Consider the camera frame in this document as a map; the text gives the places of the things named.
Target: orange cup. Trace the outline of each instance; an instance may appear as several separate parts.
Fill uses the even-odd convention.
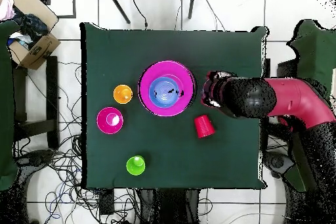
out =
[[[113,92],[113,98],[120,104],[126,104],[132,99],[133,93],[129,86],[118,85]]]

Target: pink cup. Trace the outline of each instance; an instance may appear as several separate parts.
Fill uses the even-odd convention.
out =
[[[114,107],[106,107],[97,115],[97,126],[105,134],[117,133],[123,126],[123,115]]]

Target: chair leg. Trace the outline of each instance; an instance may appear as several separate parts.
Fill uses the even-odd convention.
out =
[[[192,18],[192,9],[194,8],[194,0],[190,0],[190,5],[189,5],[189,15],[188,18]]]
[[[128,24],[131,23],[131,21],[129,21],[129,18],[127,17],[127,15],[125,14],[125,12],[123,11],[123,8],[121,7],[121,5],[118,3],[117,0],[112,0],[115,4],[115,6],[119,9],[119,12],[122,14],[122,16],[124,17],[124,19],[126,20],[126,22]]]

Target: green cup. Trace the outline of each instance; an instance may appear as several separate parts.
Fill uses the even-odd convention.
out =
[[[144,158],[142,156],[132,156],[126,163],[127,171],[134,176],[143,173],[145,168]]]

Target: magenta bowl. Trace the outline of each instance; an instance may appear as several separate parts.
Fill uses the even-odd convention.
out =
[[[106,107],[97,115],[97,126],[105,134],[117,133],[123,126],[123,115],[114,107]]]
[[[160,77],[173,79],[178,85],[178,100],[169,108],[156,106],[150,99],[150,86]],[[157,62],[149,66],[138,81],[138,95],[142,105],[157,116],[175,116],[180,114],[192,102],[196,92],[195,79],[185,66],[173,60]]]

